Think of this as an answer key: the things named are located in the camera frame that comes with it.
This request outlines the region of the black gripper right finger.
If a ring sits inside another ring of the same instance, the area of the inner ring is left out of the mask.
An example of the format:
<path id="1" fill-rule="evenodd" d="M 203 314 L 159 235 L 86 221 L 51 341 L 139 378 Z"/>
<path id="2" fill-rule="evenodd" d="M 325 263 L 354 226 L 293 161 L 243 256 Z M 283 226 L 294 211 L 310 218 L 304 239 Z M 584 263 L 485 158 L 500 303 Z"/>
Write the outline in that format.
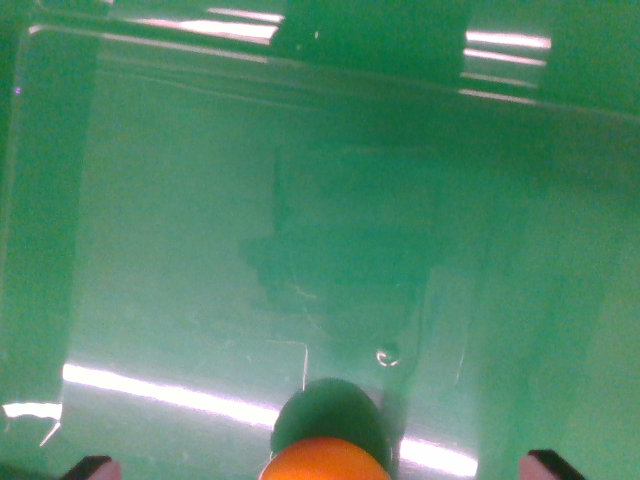
<path id="1" fill-rule="evenodd" d="M 530 450 L 519 460 L 519 480 L 583 480 L 583 475 L 551 449 Z"/>

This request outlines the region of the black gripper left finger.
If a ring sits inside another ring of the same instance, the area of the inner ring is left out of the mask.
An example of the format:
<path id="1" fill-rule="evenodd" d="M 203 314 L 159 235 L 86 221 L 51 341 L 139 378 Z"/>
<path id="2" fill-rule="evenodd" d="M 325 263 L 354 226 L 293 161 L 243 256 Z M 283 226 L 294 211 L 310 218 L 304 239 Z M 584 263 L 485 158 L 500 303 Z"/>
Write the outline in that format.
<path id="1" fill-rule="evenodd" d="M 122 480 L 121 464 L 110 456 L 85 456 L 60 480 Z"/>

